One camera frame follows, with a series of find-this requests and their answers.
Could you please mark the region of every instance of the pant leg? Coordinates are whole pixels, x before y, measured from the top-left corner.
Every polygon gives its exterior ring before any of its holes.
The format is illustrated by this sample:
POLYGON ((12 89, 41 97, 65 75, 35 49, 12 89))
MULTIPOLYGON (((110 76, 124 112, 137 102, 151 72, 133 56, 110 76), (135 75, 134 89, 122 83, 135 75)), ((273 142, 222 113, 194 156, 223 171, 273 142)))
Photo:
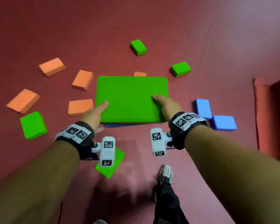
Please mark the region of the pant leg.
POLYGON ((157 204, 153 224, 158 224, 159 219, 166 220, 170 224, 189 224, 171 185, 159 186, 156 194, 157 204))

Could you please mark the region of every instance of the black and white square marker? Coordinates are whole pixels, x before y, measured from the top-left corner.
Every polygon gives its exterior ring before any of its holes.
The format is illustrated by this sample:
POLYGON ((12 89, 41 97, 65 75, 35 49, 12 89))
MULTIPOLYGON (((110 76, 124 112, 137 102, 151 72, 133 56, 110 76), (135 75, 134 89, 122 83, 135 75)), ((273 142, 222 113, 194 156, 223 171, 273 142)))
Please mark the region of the black and white square marker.
POLYGON ((105 141, 104 148, 113 148, 113 142, 105 141))
POLYGON ((165 155, 164 151, 155 152, 156 156, 163 156, 165 155))
POLYGON ((160 133, 153 133, 153 141, 160 140, 160 139, 161 139, 161 134, 160 133))
POLYGON ((187 121, 185 121, 184 119, 179 119, 175 125, 182 127, 187 121))
POLYGON ((111 166, 112 160, 102 160, 102 166, 111 166))
POLYGON ((191 116, 195 117, 195 118, 200 118, 200 116, 196 115, 196 114, 191 114, 191 116))
POLYGON ((189 121, 190 119, 194 118, 193 116, 190 116, 189 114, 186 114, 183 119, 189 121))
POLYGON ((66 132, 70 134, 75 134, 79 129, 71 127, 66 132))
POLYGON ((88 134, 85 133, 84 131, 80 130, 80 131, 76 134, 76 136, 77 136, 78 138, 80 138, 80 139, 83 140, 84 138, 86 138, 86 137, 88 136, 88 134))

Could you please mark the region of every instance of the yoga block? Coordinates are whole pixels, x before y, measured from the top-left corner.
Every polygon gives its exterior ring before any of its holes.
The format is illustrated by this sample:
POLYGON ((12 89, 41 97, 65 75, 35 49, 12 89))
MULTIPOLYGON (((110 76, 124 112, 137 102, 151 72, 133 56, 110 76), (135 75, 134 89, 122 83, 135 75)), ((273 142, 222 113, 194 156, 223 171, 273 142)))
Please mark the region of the yoga block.
POLYGON ((33 112, 20 118, 24 136, 26 139, 33 140, 48 133, 43 116, 39 112, 33 112))
POLYGON ((26 113, 40 98, 36 93, 23 89, 14 99, 6 106, 19 112, 26 113))
POLYGON ((68 103, 68 114, 72 117, 82 116, 89 109, 93 108, 93 100, 77 100, 68 103))
POLYGON ((105 123, 103 124, 105 128, 116 128, 116 127, 129 127, 129 126, 137 126, 141 124, 137 123, 105 123))
POLYGON ((59 58, 40 64, 39 67, 47 77, 66 69, 59 58))
POLYGON ((75 89, 87 90, 92 78, 92 72, 80 70, 72 83, 72 86, 75 89))
POLYGON ((134 76, 137 76, 137 77, 146 77, 146 73, 135 71, 134 76))
POLYGON ((194 112, 206 120, 212 118, 212 112, 210 110, 210 103, 205 99, 196 99, 193 103, 194 112))
POLYGON ((131 41, 131 48, 137 56, 146 54, 147 52, 146 47, 140 40, 131 41))
POLYGON ((165 77, 100 76, 96 86, 96 106, 109 101, 102 123, 165 122, 162 106, 153 94, 168 97, 165 77))
POLYGON ((123 160, 125 154, 123 151, 115 147, 115 160, 112 167, 101 167, 100 163, 96 165, 96 170, 104 175, 106 178, 111 178, 113 173, 116 171, 121 161, 123 160))
POLYGON ((175 64, 171 66, 170 71, 175 77, 185 75, 191 71, 191 68, 187 64, 187 62, 182 62, 179 64, 175 64))
POLYGON ((210 124, 214 130, 218 131, 234 131, 237 129, 232 116, 213 116, 210 124))

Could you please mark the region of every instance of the forearm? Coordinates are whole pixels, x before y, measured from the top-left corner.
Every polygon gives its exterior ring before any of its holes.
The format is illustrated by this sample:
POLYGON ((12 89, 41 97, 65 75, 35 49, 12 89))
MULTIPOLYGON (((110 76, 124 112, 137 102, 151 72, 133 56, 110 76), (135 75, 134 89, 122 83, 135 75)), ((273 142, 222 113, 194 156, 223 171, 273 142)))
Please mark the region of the forearm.
POLYGON ((280 223, 280 162, 205 126, 190 131, 185 147, 236 223, 280 223))
POLYGON ((58 141, 39 158, 2 180, 0 224, 48 222, 63 199, 79 160, 71 144, 58 141))

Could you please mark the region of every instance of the floor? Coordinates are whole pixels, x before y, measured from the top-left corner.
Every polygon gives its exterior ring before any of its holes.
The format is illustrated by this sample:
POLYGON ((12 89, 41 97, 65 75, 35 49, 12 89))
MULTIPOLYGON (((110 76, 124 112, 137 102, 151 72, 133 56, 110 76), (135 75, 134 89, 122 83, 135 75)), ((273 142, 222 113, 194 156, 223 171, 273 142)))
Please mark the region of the floor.
MULTIPOLYGON (((68 101, 95 99, 98 76, 134 71, 167 77, 169 96, 187 111, 195 98, 209 99, 213 114, 236 120, 238 130, 223 134, 256 149, 252 80, 280 79, 280 0, 0 0, 0 179, 78 120, 67 115, 68 101), (147 54, 133 54, 129 43, 135 39, 147 54), (47 78, 38 64, 56 57, 67 70, 47 78), (192 71, 174 78, 169 68, 182 61, 192 71), (94 74, 87 91, 71 88, 80 69, 94 74), (29 113, 41 112, 49 131, 32 141, 23 137, 23 115, 5 107, 24 88, 41 96, 29 113)), ((152 156, 149 130, 157 126, 96 135, 97 141, 114 136, 126 157, 111 179, 94 170, 95 162, 80 163, 61 224, 98 217, 110 224, 152 223, 149 196, 162 164, 175 172, 173 189, 190 223, 233 223, 185 150, 152 156)))

